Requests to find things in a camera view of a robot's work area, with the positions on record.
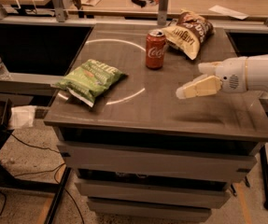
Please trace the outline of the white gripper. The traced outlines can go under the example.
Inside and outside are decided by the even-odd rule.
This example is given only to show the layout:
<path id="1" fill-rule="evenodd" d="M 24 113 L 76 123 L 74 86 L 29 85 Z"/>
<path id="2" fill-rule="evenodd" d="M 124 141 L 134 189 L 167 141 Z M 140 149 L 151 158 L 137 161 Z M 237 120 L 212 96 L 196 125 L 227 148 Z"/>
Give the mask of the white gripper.
<path id="1" fill-rule="evenodd" d="M 229 58 L 223 62 L 199 63 L 202 74 L 176 90 L 178 99 L 209 96 L 220 89 L 228 93 L 241 93 L 247 90 L 246 57 Z"/>

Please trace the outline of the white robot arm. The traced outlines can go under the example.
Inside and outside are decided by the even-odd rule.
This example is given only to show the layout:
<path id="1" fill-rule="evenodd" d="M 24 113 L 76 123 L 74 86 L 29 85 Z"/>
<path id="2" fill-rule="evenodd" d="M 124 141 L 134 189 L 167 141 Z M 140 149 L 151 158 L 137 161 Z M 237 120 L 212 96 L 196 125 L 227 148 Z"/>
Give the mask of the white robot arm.
<path id="1" fill-rule="evenodd" d="M 179 87 L 176 90 L 178 99 L 209 96 L 219 91 L 268 92 L 268 54 L 199 63 L 198 69 L 202 75 Z"/>

